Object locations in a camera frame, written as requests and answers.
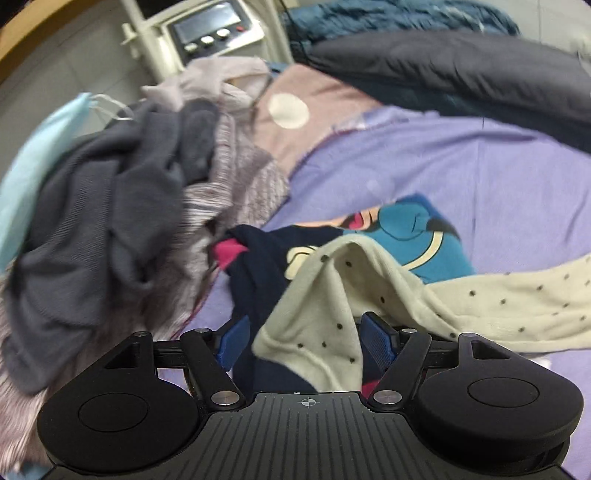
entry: cartoon print fabric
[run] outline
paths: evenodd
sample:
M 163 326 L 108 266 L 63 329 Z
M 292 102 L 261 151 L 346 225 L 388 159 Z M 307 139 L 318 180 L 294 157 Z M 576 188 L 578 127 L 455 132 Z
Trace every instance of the cartoon print fabric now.
M 214 247 L 213 254 L 230 275 L 233 316 L 248 315 L 251 320 L 251 340 L 311 255 L 332 240 L 355 233 L 374 239 L 422 282 L 474 273 L 455 229 L 420 195 L 335 220 L 292 225 L 272 232 L 239 225 Z M 358 339 L 350 341 L 356 343 L 358 352 L 355 362 L 347 357 L 349 368 L 359 370 L 359 378 L 379 377 L 380 372 L 363 354 Z M 235 365 L 233 376 L 247 395 L 264 390 L 315 390 L 276 361 L 255 358 L 250 345 Z
M 520 353 L 591 348 L 591 255 L 532 273 L 471 275 L 424 284 L 366 235 L 319 248 L 260 328 L 261 359 L 285 365 L 317 391 L 359 390 L 356 319 L 456 339 L 475 332 Z

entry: white string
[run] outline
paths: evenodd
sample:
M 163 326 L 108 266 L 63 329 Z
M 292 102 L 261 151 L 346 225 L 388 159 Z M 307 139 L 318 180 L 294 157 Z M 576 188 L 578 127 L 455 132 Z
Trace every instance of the white string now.
M 108 116 L 109 118 L 112 118 L 113 120 L 125 121 L 125 120 L 133 120 L 134 119 L 134 111 L 131 108 L 129 108 L 123 102 L 115 100 L 114 98 L 110 97 L 109 95 L 106 95 L 104 93 L 97 93 L 96 95 L 93 95 L 90 98 L 91 98 L 91 100 L 94 100 L 96 102 L 94 105 L 91 106 L 92 109 L 97 110 L 98 112 L 104 113 L 106 116 Z M 109 103 L 112 103 L 112 104 L 118 106 L 121 110 L 126 112 L 129 116 L 119 116 L 119 115 L 107 110 L 106 108 L 101 107 L 100 105 L 98 105 L 99 100 L 104 100 L 106 102 L 109 102 Z
M 441 8 L 439 8 L 437 6 L 433 7 L 433 9 L 438 12 L 447 14 L 448 17 L 455 15 L 456 17 L 460 17 L 460 18 L 463 18 L 464 20 L 468 20 L 468 22 L 471 22 L 472 24 L 477 24 L 481 33 L 484 33 L 484 31 L 485 31 L 484 24 L 480 20 L 478 20 L 477 18 L 464 12 L 464 10 L 460 10 L 457 7 L 444 7 L 445 11 L 443 11 Z

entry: blue cartoon character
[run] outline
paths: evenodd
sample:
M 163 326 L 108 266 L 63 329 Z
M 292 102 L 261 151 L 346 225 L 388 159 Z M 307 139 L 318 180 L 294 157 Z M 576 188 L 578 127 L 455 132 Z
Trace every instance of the blue cartoon character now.
M 341 228 L 373 238 L 424 283 L 475 273 L 455 228 L 422 195 L 347 217 Z

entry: purple bedsheet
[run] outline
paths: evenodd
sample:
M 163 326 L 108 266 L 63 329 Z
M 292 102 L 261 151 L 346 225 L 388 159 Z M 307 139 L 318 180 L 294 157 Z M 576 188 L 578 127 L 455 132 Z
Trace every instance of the purple bedsheet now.
M 591 158 L 535 131 L 483 118 L 441 118 L 398 107 L 335 135 L 291 179 L 291 198 L 265 226 L 330 219 L 422 193 L 456 227 L 479 273 L 549 268 L 591 252 Z M 230 316 L 226 274 L 186 330 Z M 591 398 L 591 351 L 544 360 Z M 178 377 L 166 377 L 182 383 Z M 584 413 L 564 466 L 591 478 Z

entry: wooden frame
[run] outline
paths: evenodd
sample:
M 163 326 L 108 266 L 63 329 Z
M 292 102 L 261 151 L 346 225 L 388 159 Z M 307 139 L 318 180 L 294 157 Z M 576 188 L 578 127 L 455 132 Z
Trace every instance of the wooden frame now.
M 0 30 L 0 83 L 46 38 L 99 1 L 35 0 L 27 5 Z

